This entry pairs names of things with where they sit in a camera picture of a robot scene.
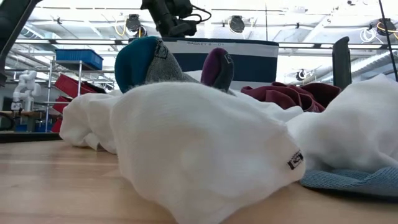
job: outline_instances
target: wooden table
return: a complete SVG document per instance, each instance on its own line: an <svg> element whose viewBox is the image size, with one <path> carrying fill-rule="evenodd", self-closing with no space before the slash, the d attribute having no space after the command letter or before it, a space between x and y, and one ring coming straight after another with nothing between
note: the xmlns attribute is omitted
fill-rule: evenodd
<svg viewBox="0 0 398 224"><path fill-rule="evenodd" d="M134 191L117 157L63 141L0 144L0 223L175 223ZM227 224L398 223L398 204L362 202L292 184L229 217Z"/></svg>

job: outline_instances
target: blue towel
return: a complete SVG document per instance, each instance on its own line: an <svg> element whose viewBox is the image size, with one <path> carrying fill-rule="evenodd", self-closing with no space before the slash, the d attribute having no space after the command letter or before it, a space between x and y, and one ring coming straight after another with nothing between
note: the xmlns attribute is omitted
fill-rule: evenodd
<svg viewBox="0 0 398 224"><path fill-rule="evenodd" d="M354 192L376 198L398 199L398 168L386 167L373 174L355 170L308 170L300 181L311 189Z"/></svg>

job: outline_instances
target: gray fabric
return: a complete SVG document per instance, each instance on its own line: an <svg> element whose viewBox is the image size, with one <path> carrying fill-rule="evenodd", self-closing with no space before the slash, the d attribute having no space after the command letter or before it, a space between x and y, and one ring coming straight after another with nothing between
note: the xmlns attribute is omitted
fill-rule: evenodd
<svg viewBox="0 0 398 224"><path fill-rule="evenodd" d="M300 183L311 189L339 190L398 199L398 168L395 167L386 167L373 174L356 170L308 170Z"/></svg>
<svg viewBox="0 0 398 224"><path fill-rule="evenodd" d="M191 76L182 72L175 57L160 39L157 40L154 59L149 65L146 75L146 83L157 82L199 83Z"/></svg>

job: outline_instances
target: red storage bin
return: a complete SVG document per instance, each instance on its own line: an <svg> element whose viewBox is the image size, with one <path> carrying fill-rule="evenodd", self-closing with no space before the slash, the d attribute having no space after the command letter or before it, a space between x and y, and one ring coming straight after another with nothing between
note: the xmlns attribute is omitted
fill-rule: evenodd
<svg viewBox="0 0 398 224"><path fill-rule="evenodd" d="M79 82L64 75L61 74L58 78L58 80L55 82L55 87L57 87L59 90L63 91L66 93L68 96L75 98L77 97L77 89L79 86ZM84 84L83 82L81 83L81 88L80 88L80 94L86 94L86 93L96 93L95 90Z"/></svg>
<svg viewBox="0 0 398 224"><path fill-rule="evenodd" d="M61 130L62 119L58 119L55 124L52 126L51 131L54 133L59 133Z"/></svg>
<svg viewBox="0 0 398 224"><path fill-rule="evenodd" d="M71 98L67 98L64 96L59 96L56 100L56 102L71 102L72 99ZM52 108L56 111L58 111L59 113L62 113L64 107L68 106L67 104L56 104L53 105Z"/></svg>

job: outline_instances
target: ceiling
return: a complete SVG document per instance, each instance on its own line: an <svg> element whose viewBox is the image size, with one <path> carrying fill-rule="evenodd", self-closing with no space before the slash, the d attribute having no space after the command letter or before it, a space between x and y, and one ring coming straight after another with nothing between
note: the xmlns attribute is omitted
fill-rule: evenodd
<svg viewBox="0 0 398 224"><path fill-rule="evenodd" d="M365 33L369 25L375 26L381 17L378 1L375 0L352 1L352 5L347 4L347 1L337 0L191 0L191 3L210 11L213 15L209 21L198 25L195 37L199 38L332 44L348 36L352 44L387 42L386 37L372 36L370 31ZM396 0L383 0L383 5L386 17L391 18L398 27ZM42 39L126 40L133 34L127 32L120 36L115 31L115 26L118 32L122 32L126 17L129 14L139 14L140 21L149 35L159 35L149 12L139 10L140 6L139 0L43 0L35 8L25 27L36 38ZM203 18L207 17L200 11L194 13L201 14ZM235 34L228 27L228 21L233 15L243 17L246 27L242 34ZM21 35L20 38L26 38L26 35ZM391 42L398 44L398 39L392 35ZM112 69L114 56L122 46L57 45L56 47L91 48L99 54L105 54L104 67ZM47 63L51 59L49 56L40 56L40 53L50 55L51 49L39 49L27 45L15 45L14 48L25 53L35 53L34 57ZM279 56L277 81L292 82L295 80L294 73L300 69L314 70L321 65L331 63L330 53L328 52L327 57L325 54L320 57L316 52L308 54L303 50L292 50L288 56ZM358 51L357 55L378 53L375 50L372 52L362 50Z"/></svg>

